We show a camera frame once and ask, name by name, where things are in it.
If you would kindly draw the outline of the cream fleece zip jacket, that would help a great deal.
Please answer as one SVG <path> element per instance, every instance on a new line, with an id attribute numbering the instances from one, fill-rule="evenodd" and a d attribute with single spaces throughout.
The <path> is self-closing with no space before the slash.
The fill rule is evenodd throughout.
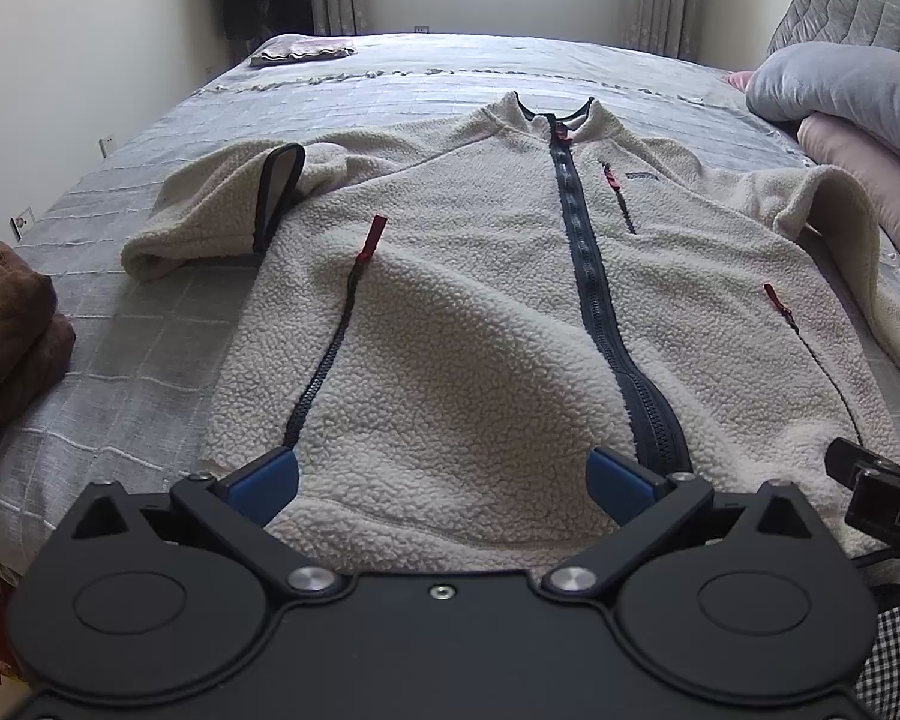
<path id="1" fill-rule="evenodd" d="M 596 101 L 227 146 L 164 182 L 121 261 L 260 257 L 203 457 L 294 450 L 272 536 L 341 571 L 543 571 L 610 528 L 595 449 L 722 491 L 788 479 L 870 548 L 824 452 L 899 442 L 805 229 L 900 369 L 854 177 L 709 167 Z"/>

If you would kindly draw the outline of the grey checked bedspread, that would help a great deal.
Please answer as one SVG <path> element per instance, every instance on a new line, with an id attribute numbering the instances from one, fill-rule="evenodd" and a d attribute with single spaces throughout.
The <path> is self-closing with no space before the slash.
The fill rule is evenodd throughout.
<path id="1" fill-rule="evenodd" d="M 900 271 L 862 189 L 717 71 L 382 36 L 240 65 L 20 243 L 76 330 L 0 437 L 0 566 L 92 481 L 230 472 L 304 420 L 279 539 L 343 569 L 543 571 L 608 530 L 590 450 L 652 419 L 725 491 L 797 483 L 854 554 L 837 437 L 900 461 Z"/>

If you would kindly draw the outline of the brown folded garment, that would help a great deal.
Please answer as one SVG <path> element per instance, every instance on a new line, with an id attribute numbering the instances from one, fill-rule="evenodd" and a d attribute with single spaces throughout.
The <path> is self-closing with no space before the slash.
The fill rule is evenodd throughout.
<path id="1" fill-rule="evenodd" d="M 75 343 L 52 278 L 0 242 L 0 434 L 63 379 Z"/>

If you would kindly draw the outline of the pink pillow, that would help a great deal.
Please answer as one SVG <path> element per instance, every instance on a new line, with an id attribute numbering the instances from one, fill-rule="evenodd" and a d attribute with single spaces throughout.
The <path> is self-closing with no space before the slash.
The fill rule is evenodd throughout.
<path id="1" fill-rule="evenodd" d="M 862 184 L 900 252 L 900 157 L 854 124 L 819 112 L 798 125 L 797 140 L 816 163 L 840 167 Z"/>

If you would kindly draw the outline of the grey blue plush pillow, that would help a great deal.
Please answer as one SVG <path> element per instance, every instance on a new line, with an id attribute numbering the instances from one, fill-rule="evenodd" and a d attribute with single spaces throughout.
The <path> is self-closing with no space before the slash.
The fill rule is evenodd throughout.
<path id="1" fill-rule="evenodd" d="M 801 43 L 770 54 L 749 78 L 746 105 L 768 122 L 826 114 L 854 124 L 900 157 L 900 54 Z"/>

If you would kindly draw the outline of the folded mauve cloth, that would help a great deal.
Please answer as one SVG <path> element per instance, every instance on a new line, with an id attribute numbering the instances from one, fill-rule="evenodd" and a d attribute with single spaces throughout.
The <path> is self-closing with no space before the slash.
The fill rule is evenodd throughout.
<path id="1" fill-rule="evenodd" d="M 354 54 L 347 39 L 338 37 L 274 36 L 250 55 L 251 68 L 280 67 L 281 65 L 324 62 L 344 59 Z"/>

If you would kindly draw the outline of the grey quilted headboard cushion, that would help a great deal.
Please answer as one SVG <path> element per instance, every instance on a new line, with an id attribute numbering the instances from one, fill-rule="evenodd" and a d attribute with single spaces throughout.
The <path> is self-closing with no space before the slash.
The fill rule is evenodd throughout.
<path id="1" fill-rule="evenodd" d="M 879 47 L 900 54 L 900 0 L 790 0 L 767 54 L 803 43 Z"/>

